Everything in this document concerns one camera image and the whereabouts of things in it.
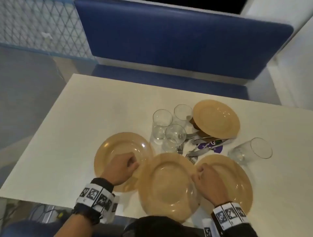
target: lattice partition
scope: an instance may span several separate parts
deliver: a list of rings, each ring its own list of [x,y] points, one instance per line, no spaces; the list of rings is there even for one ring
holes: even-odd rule
[[[94,59],[71,0],[0,0],[0,44]]]

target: clear glass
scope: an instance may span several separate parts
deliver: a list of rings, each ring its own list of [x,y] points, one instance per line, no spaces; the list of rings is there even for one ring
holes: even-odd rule
[[[268,159],[273,155],[270,144],[262,138],[253,138],[228,152],[228,156],[237,163],[247,163],[256,159]]]
[[[152,136],[156,139],[163,139],[166,128],[172,123],[173,116],[166,109],[159,109],[153,114]]]
[[[186,104],[179,104],[174,109],[173,123],[185,127],[192,118],[192,108]]]
[[[165,152],[177,152],[177,148],[186,139],[185,129],[178,124],[171,124],[165,131],[162,149]]]

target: table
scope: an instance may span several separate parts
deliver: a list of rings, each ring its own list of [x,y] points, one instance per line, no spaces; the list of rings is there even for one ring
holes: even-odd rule
[[[0,196],[72,208],[94,177],[93,160],[109,136],[134,132],[149,140],[152,115],[215,99],[238,115],[241,129],[222,154],[253,137],[273,156],[246,167],[254,201],[248,215],[259,236],[312,231],[313,111],[74,74],[9,175]],[[121,195],[117,215],[145,216],[136,191]],[[185,225],[201,227],[199,209]]]

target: blue cushion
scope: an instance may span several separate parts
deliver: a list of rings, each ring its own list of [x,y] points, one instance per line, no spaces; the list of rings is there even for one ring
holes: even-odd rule
[[[249,100],[245,86],[97,65],[92,76]]]
[[[287,24],[123,0],[76,0],[94,56],[255,79]]]

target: plate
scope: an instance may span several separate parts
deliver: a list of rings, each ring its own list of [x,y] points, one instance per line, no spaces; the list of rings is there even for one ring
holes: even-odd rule
[[[135,154],[140,165],[127,182],[114,187],[116,192],[128,192],[137,188],[137,181],[144,162],[153,157],[149,142],[136,133],[117,133],[105,140],[95,155],[94,169],[96,176],[99,177],[115,155],[128,152]]]
[[[196,166],[203,163],[213,166],[222,178],[231,201],[239,203],[243,211],[248,214],[253,201],[252,186],[245,171],[232,159],[223,155],[208,155],[203,157]],[[211,214],[214,207],[204,198],[201,206]]]
[[[216,100],[203,100],[197,103],[193,108],[193,119],[203,132],[216,138],[233,138],[240,130],[236,113]]]
[[[177,153],[159,154],[147,162],[138,182],[144,211],[183,223],[200,203],[200,195],[190,178],[194,172],[194,165]]]

